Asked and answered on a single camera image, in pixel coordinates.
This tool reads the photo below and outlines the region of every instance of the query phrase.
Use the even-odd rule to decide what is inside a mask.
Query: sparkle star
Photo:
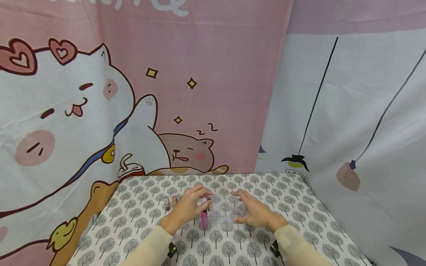
[[[152,77],[152,78],[156,78],[157,77],[157,73],[158,70],[152,69],[152,68],[148,68],[147,73],[145,74],[145,76],[147,77]]]
[[[187,82],[188,86],[193,89],[196,85],[197,82],[195,82],[195,80],[193,78],[191,78],[188,82]]]
[[[173,121],[175,121],[176,124],[180,124],[180,122],[182,122],[183,120],[178,116]]]

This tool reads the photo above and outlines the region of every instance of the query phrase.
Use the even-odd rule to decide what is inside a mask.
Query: person's left hand
[[[193,220],[208,208],[211,204],[211,200],[207,200],[201,206],[197,205],[198,199],[205,195],[213,195],[213,192],[201,184],[185,191],[182,199],[173,207],[172,211],[161,220],[159,226],[170,235],[174,235],[183,224]]]

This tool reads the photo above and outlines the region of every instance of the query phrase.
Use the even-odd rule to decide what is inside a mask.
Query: forearm
[[[292,226],[286,225],[274,232],[281,256],[292,266],[328,266],[329,263]]]
[[[122,266],[159,266],[169,252],[172,236],[160,226],[156,226],[127,257]]]

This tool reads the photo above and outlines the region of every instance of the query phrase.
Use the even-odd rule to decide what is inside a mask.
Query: black line
[[[327,74],[328,66],[330,65],[331,57],[333,56],[334,49],[336,48],[336,44],[337,44],[338,39],[339,39],[339,37],[336,37],[336,41],[334,42],[334,45],[333,45],[333,50],[331,51],[330,57],[328,58],[327,66],[325,68],[324,75],[322,76],[322,80],[321,80],[321,83],[320,83],[319,88],[318,88],[317,96],[315,97],[314,106],[312,106],[311,114],[309,115],[308,124],[306,125],[305,133],[303,134],[303,140],[302,140],[302,143],[300,144],[300,149],[299,149],[299,152],[297,153],[297,155],[300,155],[300,151],[302,150],[302,145],[303,145],[303,142],[305,141],[306,132],[308,131],[309,123],[310,123],[311,118],[312,118],[312,113],[314,112],[315,104],[317,103],[318,95],[320,94],[322,83],[324,82],[325,74]]]
[[[367,147],[364,149],[364,151],[361,153],[361,155],[355,160],[358,161],[361,156],[364,155],[364,153],[367,151],[368,147],[370,146],[370,144],[373,142],[374,136],[376,135],[377,130],[379,129],[380,123],[382,122],[383,117],[385,116],[386,112],[388,111],[389,107],[391,106],[391,104],[394,102],[395,98],[398,96],[398,94],[402,91],[402,89],[405,87],[405,85],[407,84],[408,80],[411,78],[411,76],[413,75],[414,71],[416,70],[416,68],[418,67],[418,65],[420,64],[421,60],[423,59],[423,57],[426,54],[426,49],[423,51],[422,55],[420,56],[420,59],[417,61],[416,65],[414,66],[413,70],[411,70],[410,75],[408,75],[407,79],[404,81],[404,83],[402,84],[401,88],[398,90],[398,92],[395,94],[395,96],[392,98],[392,100],[390,101],[390,103],[388,104],[388,106],[386,107],[385,111],[383,112],[382,116],[380,117],[379,123],[376,126],[376,129],[374,130],[373,136],[370,139],[370,142],[368,143]]]

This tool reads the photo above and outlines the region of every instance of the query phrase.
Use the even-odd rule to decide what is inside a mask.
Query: person's right hand
[[[283,216],[270,211],[247,191],[241,190],[231,192],[231,194],[240,197],[247,209],[247,215],[235,218],[234,223],[246,223],[255,227],[268,227],[272,233],[288,225],[287,220]]]

